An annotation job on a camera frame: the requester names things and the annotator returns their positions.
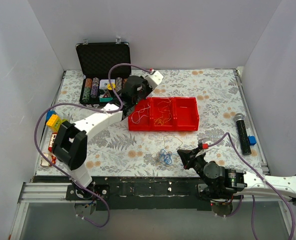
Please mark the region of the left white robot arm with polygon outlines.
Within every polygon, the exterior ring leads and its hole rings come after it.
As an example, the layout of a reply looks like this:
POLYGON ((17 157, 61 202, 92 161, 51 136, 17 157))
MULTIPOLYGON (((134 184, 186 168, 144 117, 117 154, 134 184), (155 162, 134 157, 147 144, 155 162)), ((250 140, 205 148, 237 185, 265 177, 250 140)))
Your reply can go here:
POLYGON ((52 153, 68 170, 69 177, 78 185, 77 194, 83 200, 94 195, 92 177, 85 166, 88 140, 110 125, 120 122, 134 112, 135 106, 161 83, 163 76, 155 71, 146 77, 132 75, 117 96, 100 112, 70 123, 64 121, 57 132, 52 153))

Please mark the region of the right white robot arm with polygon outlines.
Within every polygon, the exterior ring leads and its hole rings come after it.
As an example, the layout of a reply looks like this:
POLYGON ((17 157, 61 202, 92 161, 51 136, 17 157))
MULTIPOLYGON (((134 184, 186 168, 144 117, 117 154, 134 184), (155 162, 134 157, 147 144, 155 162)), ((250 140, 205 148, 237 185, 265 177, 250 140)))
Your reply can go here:
POLYGON ((234 196, 280 197, 296 206, 296 175, 289 177, 258 175, 244 170, 226 168, 205 160, 206 144, 191 150, 179 149, 183 167, 193 169, 203 181, 198 185, 200 198, 216 201, 234 196))

